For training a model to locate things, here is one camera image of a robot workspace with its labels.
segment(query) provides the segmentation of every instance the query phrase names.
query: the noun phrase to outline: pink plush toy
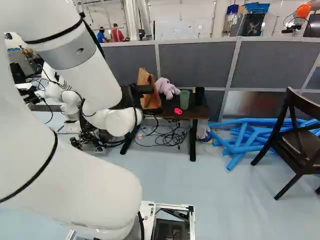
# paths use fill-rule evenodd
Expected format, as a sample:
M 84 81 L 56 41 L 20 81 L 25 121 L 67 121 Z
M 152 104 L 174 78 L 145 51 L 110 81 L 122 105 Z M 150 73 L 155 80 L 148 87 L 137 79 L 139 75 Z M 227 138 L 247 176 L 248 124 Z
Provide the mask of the pink plush toy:
M 179 95 L 180 90 L 175 87 L 175 85 L 171 84 L 169 79 L 160 77 L 156 82 L 155 82 L 155 87 L 158 90 L 158 92 L 164 93 L 166 96 L 167 100 L 170 100 L 174 97 L 173 94 Z

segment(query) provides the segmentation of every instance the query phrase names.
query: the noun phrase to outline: table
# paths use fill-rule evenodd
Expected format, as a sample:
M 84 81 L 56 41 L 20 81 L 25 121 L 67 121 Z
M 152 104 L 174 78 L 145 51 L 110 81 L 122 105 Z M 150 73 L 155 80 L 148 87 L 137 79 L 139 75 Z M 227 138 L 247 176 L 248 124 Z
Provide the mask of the table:
M 208 119 L 209 118 L 209 107 L 207 105 L 207 100 L 204 97 L 202 105 L 195 105 L 195 94 L 190 90 L 189 98 L 189 108 L 182 111 L 182 114 L 178 115 L 175 113 L 175 108 L 180 107 L 180 97 L 174 96 L 171 100 L 166 100 L 164 95 L 160 95 L 162 102 L 162 110 L 155 110 L 154 115 L 159 118 L 165 119 L 180 119 L 180 120 L 192 120 L 192 126 L 189 131 L 189 155 L 190 161 L 196 161 L 196 140 L 197 140 L 197 127 L 198 119 Z M 144 114 L 152 114 L 149 110 L 143 110 Z M 136 134 L 140 126 L 136 126 L 130 136 L 126 138 L 126 142 L 123 144 L 120 154 L 126 154 L 132 140 L 136 137 Z

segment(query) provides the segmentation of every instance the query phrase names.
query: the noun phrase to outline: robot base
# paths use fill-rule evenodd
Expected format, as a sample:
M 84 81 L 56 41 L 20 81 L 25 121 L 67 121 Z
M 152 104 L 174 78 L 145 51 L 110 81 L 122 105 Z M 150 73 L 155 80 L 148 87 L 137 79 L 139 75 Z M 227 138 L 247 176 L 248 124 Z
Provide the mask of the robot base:
M 195 240 L 196 218 L 193 205 L 174 205 L 142 201 L 140 213 L 143 218 L 144 240 Z M 164 230 L 161 225 L 166 225 L 166 229 Z M 137 220 L 129 236 L 124 240 L 140 239 L 141 232 L 139 221 Z M 76 233 L 76 231 L 71 230 L 65 240 L 98 239 L 85 238 L 82 237 L 81 234 Z

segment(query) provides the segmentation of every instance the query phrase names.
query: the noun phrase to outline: chair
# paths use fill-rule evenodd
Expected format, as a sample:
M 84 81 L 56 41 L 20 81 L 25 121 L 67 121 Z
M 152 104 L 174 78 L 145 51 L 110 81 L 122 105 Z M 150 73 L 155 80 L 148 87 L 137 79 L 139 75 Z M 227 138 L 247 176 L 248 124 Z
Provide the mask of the chair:
M 293 129 L 280 132 L 288 108 Z M 251 165 L 255 166 L 267 151 L 273 148 L 295 172 L 295 176 L 274 197 L 275 200 L 286 193 L 303 175 L 320 173 L 320 138 L 309 131 L 320 128 L 320 123 L 298 127 L 295 108 L 320 120 L 320 105 L 298 95 L 288 87 L 275 127 L 264 147 L 251 162 Z

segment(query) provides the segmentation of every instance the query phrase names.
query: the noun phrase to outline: black table leg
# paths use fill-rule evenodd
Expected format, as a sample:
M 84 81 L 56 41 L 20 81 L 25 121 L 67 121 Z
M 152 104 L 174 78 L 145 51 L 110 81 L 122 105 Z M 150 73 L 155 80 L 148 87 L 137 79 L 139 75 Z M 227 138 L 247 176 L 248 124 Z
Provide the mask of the black table leg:
M 189 154 L 190 161 L 196 161 L 196 141 L 197 141 L 198 119 L 192 120 L 192 127 L 189 132 Z
M 121 155 L 126 154 L 128 148 L 130 147 L 132 140 L 136 137 L 136 134 L 137 134 L 139 128 L 140 128 L 140 125 L 135 126 L 134 129 L 132 130 L 131 134 L 126 138 L 126 140 L 120 150 Z

